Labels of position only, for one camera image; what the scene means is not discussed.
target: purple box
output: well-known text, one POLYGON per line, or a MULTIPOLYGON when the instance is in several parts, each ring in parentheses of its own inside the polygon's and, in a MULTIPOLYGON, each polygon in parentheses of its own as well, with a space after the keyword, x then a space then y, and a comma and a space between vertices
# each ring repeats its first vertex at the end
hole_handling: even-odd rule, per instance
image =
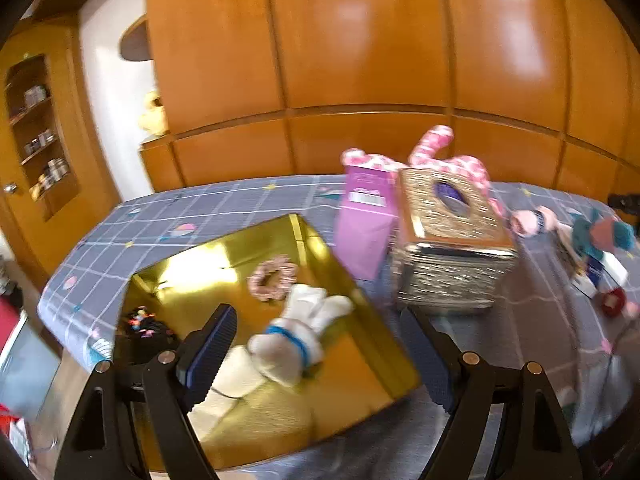
POLYGON ((376 279, 397 218, 394 175, 348 166, 334 253, 354 278, 376 279))

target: gold foil lining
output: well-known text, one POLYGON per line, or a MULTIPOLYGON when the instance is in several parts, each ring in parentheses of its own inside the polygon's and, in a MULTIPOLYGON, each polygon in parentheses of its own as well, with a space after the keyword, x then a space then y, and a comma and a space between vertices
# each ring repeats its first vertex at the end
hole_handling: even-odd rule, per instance
MULTIPOLYGON (((304 449, 353 426, 420 384, 418 373, 325 241, 295 214, 191 248, 130 280, 116 335, 114 362, 130 361, 124 315, 140 305, 180 338, 201 328, 220 303, 238 312, 233 345, 245 344, 278 317, 283 302, 249 295, 246 279, 262 261, 286 254, 300 266, 298 282, 349 296, 354 312, 322 337, 324 361, 295 388, 267 382, 243 399, 201 444, 215 469, 261 462, 304 449)), ((148 466, 164 466, 143 405, 134 407, 148 466)))

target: gold box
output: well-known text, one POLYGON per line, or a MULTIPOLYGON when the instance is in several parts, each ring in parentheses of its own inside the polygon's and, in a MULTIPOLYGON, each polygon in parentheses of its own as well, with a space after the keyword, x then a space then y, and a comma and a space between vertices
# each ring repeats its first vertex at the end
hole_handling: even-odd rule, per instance
POLYGON ((434 314, 491 307, 518 250, 486 197, 465 177, 436 170, 402 170, 397 184, 392 272, 399 303, 434 314), (438 186, 453 188, 464 203, 448 206, 438 186))
MULTIPOLYGON (((298 282, 348 296, 354 310, 321 337, 324 360, 294 388, 266 384, 243 397, 201 444, 215 469, 260 462, 304 449, 366 419, 421 384, 382 319, 320 235, 289 214, 212 240, 140 270, 127 288, 114 363, 130 362, 126 314, 145 305, 184 339, 220 303, 238 313, 232 346, 245 344, 278 317, 283 301, 253 298, 246 279, 264 260, 286 254, 298 282)), ((136 430, 152 471, 164 471, 144 404, 134 404, 136 430)))

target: plaid tablecloth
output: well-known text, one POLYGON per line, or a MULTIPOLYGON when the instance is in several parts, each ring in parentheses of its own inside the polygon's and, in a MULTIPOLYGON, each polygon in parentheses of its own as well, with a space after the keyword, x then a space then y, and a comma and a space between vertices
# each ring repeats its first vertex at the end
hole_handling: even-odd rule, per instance
MULTIPOLYGON (((287 212, 303 214, 327 240, 344 187, 344 176, 288 176, 211 184, 167 191, 117 206, 76 245, 47 284, 38 312, 43 322, 90 370, 109 355, 127 280, 137 270, 172 254, 229 232, 287 212), (188 234, 180 226, 187 224, 188 234)), ((545 205, 560 221, 567 211, 584 214, 606 206, 584 197, 524 184, 494 184, 494 195, 511 212, 545 205)), ((434 325, 449 333, 464 350, 477 351, 495 365, 521 367, 527 360, 546 370, 578 443, 598 431, 628 399, 640 365, 640 337, 626 331, 607 363, 616 337, 631 321, 608 319, 569 281, 554 234, 520 240, 520 261, 498 289, 494 307, 471 317, 435 317, 434 325)), ((640 251, 618 254, 629 271, 625 290, 631 301, 640 292, 640 251)), ((391 330, 397 313, 390 306, 388 265, 375 282, 361 282, 391 330)), ((603 287, 612 287, 605 276, 603 287)), ((490 458, 499 408, 494 409, 486 443, 474 474, 481 476, 490 458)), ((442 432, 446 416, 424 387, 344 435, 304 452, 261 464, 251 470, 276 478, 415 479, 442 432)))

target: white wall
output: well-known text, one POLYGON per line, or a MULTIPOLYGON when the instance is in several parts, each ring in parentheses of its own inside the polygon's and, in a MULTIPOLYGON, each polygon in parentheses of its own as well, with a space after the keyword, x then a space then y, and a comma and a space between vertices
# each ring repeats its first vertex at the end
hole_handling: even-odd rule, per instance
POLYGON ((9 243, 6 241, 4 234, 0 231, 0 255, 4 256, 7 260, 14 259, 14 252, 9 247, 9 243))
POLYGON ((143 97, 156 87, 153 61, 125 61, 118 41, 145 12, 146 0, 88 0, 80 9, 82 69, 95 127, 123 200, 153 193, 142 160, 138 126, 143 97))

